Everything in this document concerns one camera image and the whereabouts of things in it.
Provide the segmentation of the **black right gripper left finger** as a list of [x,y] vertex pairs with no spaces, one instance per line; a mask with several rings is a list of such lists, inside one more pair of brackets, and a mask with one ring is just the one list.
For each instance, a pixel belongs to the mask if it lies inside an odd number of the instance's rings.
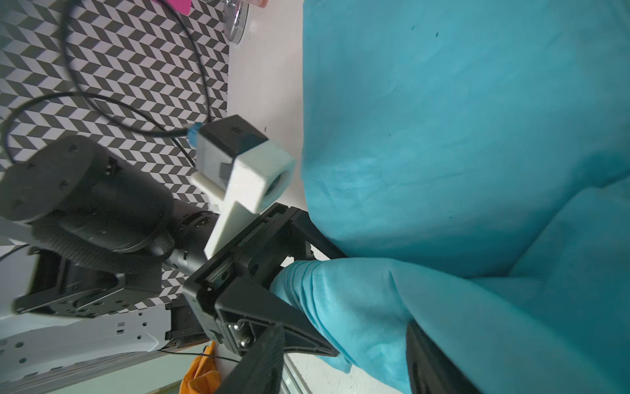
[[282,326],[267,328],[215,393],[278,394],[282,384],[284,347]]

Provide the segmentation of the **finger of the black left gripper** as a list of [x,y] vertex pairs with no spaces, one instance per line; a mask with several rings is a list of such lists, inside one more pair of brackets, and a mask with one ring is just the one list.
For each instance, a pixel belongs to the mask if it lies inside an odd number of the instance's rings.
[[296,259],[315,260],[314,247],[328,259],[344,259],[347,255],[328,240],[313,224],[307,212],[299,210],[290,219],[291,234],[300,245]]
[[276,325],[284,329],[285,353],[339,355],[304,313],[248,279],[234,279],[216,300],[215,310],[224,344],[239,356],[249,351],[267,329]]

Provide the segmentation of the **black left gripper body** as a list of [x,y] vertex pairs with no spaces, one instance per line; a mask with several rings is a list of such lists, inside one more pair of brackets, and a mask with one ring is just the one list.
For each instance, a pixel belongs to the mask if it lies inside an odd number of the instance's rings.
[[290,219],[299,210],[273,205],[187,279],[185,298],[210,338],[224,344],[215,302],[234,279],[248,279],[270,292],[282,262],[296,259],[300,245],[291,234]]

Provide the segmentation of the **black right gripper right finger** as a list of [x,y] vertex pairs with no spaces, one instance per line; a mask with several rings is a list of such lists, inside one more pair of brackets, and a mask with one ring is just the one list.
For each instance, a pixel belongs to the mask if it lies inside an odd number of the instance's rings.
[[480,394],[417,322],[406,331],[406,360],[413,394]]

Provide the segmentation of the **turquoise long pants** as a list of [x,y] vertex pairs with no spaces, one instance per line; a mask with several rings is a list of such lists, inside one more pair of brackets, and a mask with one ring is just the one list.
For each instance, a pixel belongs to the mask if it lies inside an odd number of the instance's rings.
[[410,325],[483,393],[629,390],[629,4],[307,1],[302,177],[343,251],[272,284],[411,392]]

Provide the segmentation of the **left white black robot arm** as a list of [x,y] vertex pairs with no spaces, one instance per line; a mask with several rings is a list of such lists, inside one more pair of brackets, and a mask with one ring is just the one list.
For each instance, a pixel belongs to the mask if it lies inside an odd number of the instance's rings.
[[24,246],[1,260],[1,380],[125,353],[215,340],[239,374],[276,383],[286,353],[336,356],[270,292],[287,258],[341,252],[308,214],[278,203],[295,159],[262,136],[202,137],[191,178],[219,203],[176,200],[83,136],[11,167],[1,227]]

